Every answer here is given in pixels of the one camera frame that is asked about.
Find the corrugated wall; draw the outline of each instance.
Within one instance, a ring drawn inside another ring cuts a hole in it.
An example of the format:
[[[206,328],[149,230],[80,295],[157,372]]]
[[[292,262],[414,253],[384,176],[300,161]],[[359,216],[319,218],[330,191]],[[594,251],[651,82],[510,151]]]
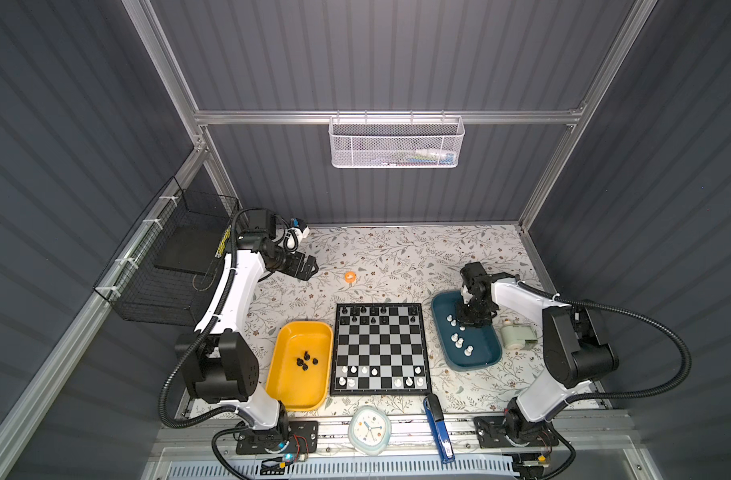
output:
[[[203,110],[562,110],[632,2],[152,3]],[[517,220],[564,128],[467,126],[457,168],[403,171],[333,168],[324,128],[211,131],[246,205],[353,224]]]
[[[687,342],[680,388],[623,405],[666,478],[731,478],[731,2],[659,0],[531,235],[559,290]],[[677,369],[655,330],[610,330],[608,389]]]
[[[327,127],[209,127],[240,199],[314,224],[517,220],[566,127],[471,125],[456,168],[331,166]]]
[[[122,5],[0,0],[0,422],[191,148]],[[131,478],[171,336],[108,320],[10,478]]]

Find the floral pattern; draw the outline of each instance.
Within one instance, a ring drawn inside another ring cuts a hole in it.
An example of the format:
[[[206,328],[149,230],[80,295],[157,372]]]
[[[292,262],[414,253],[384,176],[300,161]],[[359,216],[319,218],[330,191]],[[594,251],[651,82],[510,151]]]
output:
[[[461,288],[459,270],[480,261],[488,272],[519,274],[540,286],[531,260],[515,226],[409,226],[316,229],[300,246],[314,255],[320,272],[309,282],[273,275],[256,288],[244,335],[260,364],[260,382],[266,381],[277,332],[294,320],[318,320],[333,326],[336,303],[420,302],[425,319],[433,392],[444,412],[502,411],[514,393],[529,386],[543,370],[541,344],[531,351],[504,351],[494,366],[470,372],[448,368],[437,338],[431,300],[438,293]],[[344,274],[357,274],[355,283]],[[495,330],[504,319],[528,322],[511,310],[500,310]],[[532,324],[541,338],[541,324]],[[388,414],[423,413],[420,396],[329,396],[313,412],[292,416],[349,416],[369,404]],[[572,408],[599,408],[594,400]],[[190,415],[212,406],[195,400]]]

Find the chessboard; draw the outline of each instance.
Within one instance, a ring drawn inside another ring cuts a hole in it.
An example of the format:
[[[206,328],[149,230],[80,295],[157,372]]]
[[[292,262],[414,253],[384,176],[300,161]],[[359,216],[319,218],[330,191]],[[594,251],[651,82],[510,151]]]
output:
[[[336,305],[332,396],[432,393],[421,303]]]

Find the yellow tray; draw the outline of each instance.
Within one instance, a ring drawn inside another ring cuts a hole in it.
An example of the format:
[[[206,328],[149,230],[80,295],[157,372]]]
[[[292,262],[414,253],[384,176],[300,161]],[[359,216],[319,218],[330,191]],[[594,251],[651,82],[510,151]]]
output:
[[[270,364],[266,391],[290,412],[308,412],[326,399],[331,372],[333,331],[323,322],[296,321],[280,329]],[[306,371],[296,365],[310,354]]]

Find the blue stapler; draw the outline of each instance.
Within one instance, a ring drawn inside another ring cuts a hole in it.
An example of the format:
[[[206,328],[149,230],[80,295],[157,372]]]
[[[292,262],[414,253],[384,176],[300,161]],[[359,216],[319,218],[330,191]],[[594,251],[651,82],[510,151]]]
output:
[[[424,399],[424,409],[427,412],[427,422],[435,438],[437,451],[440,453],[440,461],[451,463],[454,461],[454,448],[451,446],[451,439],[448,437],[448,430],[445,429],[443,411],[440,408],[440,400],[437,395],[430,393]]]

